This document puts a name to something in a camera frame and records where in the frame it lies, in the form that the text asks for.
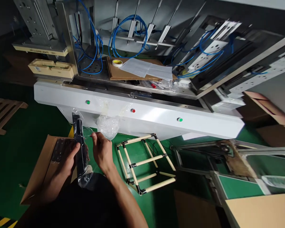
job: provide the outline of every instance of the beige plastic part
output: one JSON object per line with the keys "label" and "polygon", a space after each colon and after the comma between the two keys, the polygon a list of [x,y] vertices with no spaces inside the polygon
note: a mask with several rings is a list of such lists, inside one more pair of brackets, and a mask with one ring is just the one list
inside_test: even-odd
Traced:
{"label": "beige plastic part", "polygon": [[58,55],[58,56],[64,56],[64,57],[68,54],[67,48],[65,48],[62,52],[59,52],[59,51],[49,51],[49,50],[30,48],[30,47],[20,47],[17,45],[13,45],[13,47],[17,51],[26,51],[26,52],[34,52],[34,53],[41,53],[41,54]]}
{"label": "beige plastic part", "polygon": [[56,62],[51,60],[35,59],[28,67],[34,74],[73,78],[74,72],[71,63]]}

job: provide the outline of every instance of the cardboard box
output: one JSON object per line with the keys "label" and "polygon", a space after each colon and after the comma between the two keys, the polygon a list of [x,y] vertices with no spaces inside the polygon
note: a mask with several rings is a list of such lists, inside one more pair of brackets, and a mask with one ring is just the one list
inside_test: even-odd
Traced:
{"label": "cardboard box", "polygon": [[256,130],[271,147],[285,147],[285,126],[272,125]]}
{"label": "cardboard box", "polygon": [[[52,155],[54,149],[56,150],[55,145],[59,139],[74,140],[73,138],[47,136],[20,204],[30,204],[34,199],[35,194],[51,180],[56,172],[60,163],[52,161]],[[71,175],[70,178],[65,181],[64,186],[70,184],[73,179],[74,178],[72,178]]]}
{"label": "cardboard box", "polygon": [[257,132],[271,147],[285,147],[285,113],[259,93],[244,93],[246,105],[237,108],[243,120],[253,123]]}
{"label": "cardboard box", "polygon": [[237,108],[245,122],[254,123],[256,127],[285,125],[285,113],[268,98],[255,92],[245,91],[245,106]]}

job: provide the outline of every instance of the clear plastic bag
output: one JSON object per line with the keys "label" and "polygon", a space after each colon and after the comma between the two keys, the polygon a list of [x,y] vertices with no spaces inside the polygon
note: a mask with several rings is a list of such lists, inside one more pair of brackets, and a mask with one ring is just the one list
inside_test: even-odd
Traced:
{"label": "clear plastic bag", "polygon": [[100,115],[97,118],[97,131],[101,132],[108,140],[117,135],[120,126],[120,116],[109,117]]}

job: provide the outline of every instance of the roll of tape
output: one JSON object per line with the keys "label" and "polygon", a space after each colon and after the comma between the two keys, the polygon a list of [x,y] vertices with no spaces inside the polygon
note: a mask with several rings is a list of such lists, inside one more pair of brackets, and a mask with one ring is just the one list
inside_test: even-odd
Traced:
{"label": "roll of tape", "polygon": [[115,67],[121,67],[123,65],[123,62],[121,60],[113,60],[112,65]]}

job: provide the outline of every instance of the wall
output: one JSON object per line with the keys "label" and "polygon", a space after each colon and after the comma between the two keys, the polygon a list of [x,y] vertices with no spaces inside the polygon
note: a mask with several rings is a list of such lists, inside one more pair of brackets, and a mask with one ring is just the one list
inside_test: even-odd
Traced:
{"label": "wall", "polygon": [[285,73],[265,81],[249,91],[263,94],[285,112]]}

